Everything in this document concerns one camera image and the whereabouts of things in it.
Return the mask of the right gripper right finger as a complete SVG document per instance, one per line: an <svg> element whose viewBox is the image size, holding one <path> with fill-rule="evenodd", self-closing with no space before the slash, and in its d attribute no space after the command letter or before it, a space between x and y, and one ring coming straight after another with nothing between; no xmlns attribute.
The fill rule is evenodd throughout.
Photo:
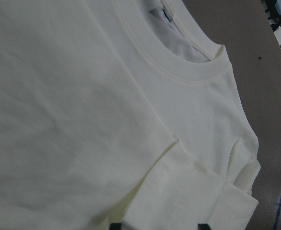
<svg viewBox="0 0 281 230"><path fill-rule="evenodd" d="M197 230L211 230L209 224L206 223L199 223Z"/></svg>

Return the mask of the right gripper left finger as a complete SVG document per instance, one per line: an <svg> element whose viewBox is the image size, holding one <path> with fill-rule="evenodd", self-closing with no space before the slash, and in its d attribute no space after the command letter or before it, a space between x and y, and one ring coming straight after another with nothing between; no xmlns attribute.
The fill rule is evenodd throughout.
<svg viewBox="0 0 281 230"><path fill-rule="evenodd" d="M110 230L124 230L124 225L122 223L111 223Z"/></svg>

